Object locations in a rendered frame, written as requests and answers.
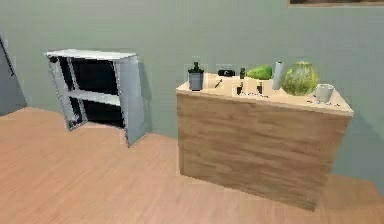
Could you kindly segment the small plant in grey pot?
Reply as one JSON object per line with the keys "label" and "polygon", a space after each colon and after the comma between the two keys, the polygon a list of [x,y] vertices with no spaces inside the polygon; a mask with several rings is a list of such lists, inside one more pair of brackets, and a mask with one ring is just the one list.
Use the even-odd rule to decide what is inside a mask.
{"label": "small plant in grey pot", "polygon": [[188,73],[189,73],[189,89],[192,91],[202,90],[204,70],[199,67],[199,63],[195,62],[194,67],[189,69]]}

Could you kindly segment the grey open shelf unit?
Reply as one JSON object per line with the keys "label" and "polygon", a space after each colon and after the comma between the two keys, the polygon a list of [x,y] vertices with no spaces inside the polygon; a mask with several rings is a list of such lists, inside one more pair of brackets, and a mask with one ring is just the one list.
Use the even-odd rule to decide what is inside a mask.
{"label": "grey open shelf unit", "polygon": [[45,56],[68,130],[87,122],[118,127],[128,146],[147,133],[137,54],[62,49]]}

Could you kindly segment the tan small box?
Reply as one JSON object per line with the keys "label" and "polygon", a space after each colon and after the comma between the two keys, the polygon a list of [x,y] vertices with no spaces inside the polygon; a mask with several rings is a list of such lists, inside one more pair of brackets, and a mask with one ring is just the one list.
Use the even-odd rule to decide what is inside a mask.
{"label": "tan small box", "polygon": [[260,93],[261,81],[252,77],[245,77],[240,80],[239,86],[237,87],[238,95],[257,95]]}

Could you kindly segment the wooden cabinet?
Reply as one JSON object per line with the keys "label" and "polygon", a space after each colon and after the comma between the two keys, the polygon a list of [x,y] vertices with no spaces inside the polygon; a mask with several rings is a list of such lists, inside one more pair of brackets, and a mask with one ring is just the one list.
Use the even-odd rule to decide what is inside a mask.
{"label": "wooden cabinet", "polygon": [[267,80],[238,95],[240,80],[207,74],[200,91],[177,87],[181,174],[315,210],[353,110],[338,92],[319,103]]}

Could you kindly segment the green oblong vegetable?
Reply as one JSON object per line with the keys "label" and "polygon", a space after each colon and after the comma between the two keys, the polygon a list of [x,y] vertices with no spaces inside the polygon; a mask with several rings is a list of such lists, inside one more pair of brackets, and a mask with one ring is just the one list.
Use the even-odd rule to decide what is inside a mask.
{"label": "green oblong vegetable", "polygon": [[269,80],[272,77],[272,66],[261,65],[247,72],[247,76],[253,79]]}

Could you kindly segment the grey paper roll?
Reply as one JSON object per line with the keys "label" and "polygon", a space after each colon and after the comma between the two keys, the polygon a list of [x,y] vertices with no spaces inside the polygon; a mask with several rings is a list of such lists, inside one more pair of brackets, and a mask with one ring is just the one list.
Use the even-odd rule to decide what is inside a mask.
{"label": "grey paper roll", "polygon": [[275,63],[275,70],[273,74],[272,89],[278,90],[280,88],[280,81],[283,74],[284,63],[278,61]]}

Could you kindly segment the white cup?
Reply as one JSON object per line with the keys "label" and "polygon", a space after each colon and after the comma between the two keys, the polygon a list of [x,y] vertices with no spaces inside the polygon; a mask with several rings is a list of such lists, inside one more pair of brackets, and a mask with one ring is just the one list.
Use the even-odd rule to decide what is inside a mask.
{"label": "white cup", "polygon": [[334,87],[330,84],[319,84],[315,91],[316,100],[319,102],[329,102]]}

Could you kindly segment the framed wall picture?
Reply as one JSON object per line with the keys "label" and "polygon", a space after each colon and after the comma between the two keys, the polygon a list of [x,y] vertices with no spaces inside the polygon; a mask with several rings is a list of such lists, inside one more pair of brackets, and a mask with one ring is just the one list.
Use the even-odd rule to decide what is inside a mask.
{"label": "framed wall picture", "polygon": [[384,0],[287,0],[287,6],[384,6]]}

